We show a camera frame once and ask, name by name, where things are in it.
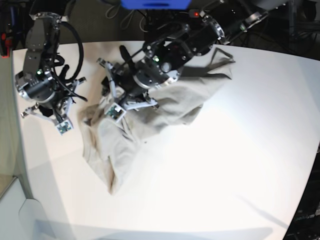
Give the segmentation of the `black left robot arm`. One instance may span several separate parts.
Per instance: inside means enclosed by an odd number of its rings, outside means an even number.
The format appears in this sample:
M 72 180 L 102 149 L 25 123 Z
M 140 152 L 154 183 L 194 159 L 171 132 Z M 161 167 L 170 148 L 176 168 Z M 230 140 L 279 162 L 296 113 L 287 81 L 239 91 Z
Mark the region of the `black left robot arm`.
M 130 110 L 158 106 L 149 90 L 176 82 L 192 58 L 207 54 L 215 43 L 228 45 L 281 6 L 281 0 L 214 0 L 201 9 L 191 9 L 187 16 L 166 15 L 150 29 L 149 38 L 134 61 L 124 45 L 119 47 L 123 63 L 99 58 L 105 69 L 103 93 L 110 96 L 104 115 L 120 122 Z

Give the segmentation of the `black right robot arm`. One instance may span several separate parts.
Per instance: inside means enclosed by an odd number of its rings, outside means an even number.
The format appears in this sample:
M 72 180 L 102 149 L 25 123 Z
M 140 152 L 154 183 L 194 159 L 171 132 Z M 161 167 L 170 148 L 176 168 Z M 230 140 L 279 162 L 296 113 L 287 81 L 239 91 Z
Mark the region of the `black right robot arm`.
M 86 81 L 79 78 L 84 62 L 84 47 L 77 31 L 63 17 L 53 12 L 38 12 L 33 15 L 34 25 L 27 35 L 27 51 L 22 71 L 15 75 L 17 93 L 34 105 L 20 115 L 24 119 L 34 116 L 51 122 L 60 135 L 72 130 L 69 111 L 75 98 L 87 98 L 76 93 L 79 85 Z M 69 65 L 58 53 L 61 27 L 67 28 L 75 37 L 79 60 L 72 77 L 66 78 Z

